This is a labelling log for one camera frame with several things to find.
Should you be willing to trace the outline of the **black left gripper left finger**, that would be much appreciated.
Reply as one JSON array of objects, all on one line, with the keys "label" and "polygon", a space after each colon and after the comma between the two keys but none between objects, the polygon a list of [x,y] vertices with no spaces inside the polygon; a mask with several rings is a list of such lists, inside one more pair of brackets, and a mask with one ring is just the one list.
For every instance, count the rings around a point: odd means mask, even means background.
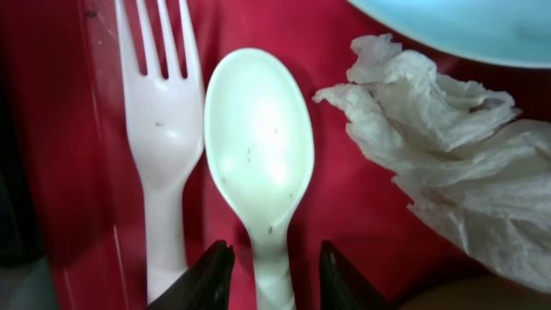
[{"label": "black left gripper left finger", "polygon": [[227,310],[234,263],[233,246],[225,240],[215,241],[145,309]]}]

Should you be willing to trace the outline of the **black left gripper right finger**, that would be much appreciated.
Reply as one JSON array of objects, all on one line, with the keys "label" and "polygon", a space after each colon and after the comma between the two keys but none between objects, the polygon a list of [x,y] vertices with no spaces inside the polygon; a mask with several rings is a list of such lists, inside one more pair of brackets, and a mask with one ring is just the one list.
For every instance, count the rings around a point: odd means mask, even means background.
[{"label": "black left gripper right finger", "polygon": [[392,310],[387,299],[329,240],[319,254],[321,310]]}]

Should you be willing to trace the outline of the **white plastic spoon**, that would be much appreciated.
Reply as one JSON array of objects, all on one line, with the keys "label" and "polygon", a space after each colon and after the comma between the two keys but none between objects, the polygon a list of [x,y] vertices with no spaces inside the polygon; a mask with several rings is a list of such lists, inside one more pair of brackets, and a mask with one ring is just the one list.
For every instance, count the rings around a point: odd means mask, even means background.
[{"label": "white plastic spoon", "polygon": [[315,162],[304,96],[278,58],[241,48],[216,66],[204,116],[211,176],[251,241],[257,308],[294,309],[288,227]]}]

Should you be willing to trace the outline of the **white plastic fork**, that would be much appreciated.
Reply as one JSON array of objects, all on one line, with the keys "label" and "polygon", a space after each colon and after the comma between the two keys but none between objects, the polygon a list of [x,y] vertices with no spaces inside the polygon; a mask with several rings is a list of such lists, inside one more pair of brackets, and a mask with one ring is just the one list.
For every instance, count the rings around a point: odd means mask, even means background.
[{"label": "white plastic fork", "polygon": [[185,62],[177,56],[167,4],[158,12],[168,75],[161,73],[145,2],[137,3],[146,73],[139,70],[125,4],[115,0],[127,139],[145,210],[146,300],[153,303],[187,270],[183,189],[204,151],[205,90],[189,6],[179,2]]}]

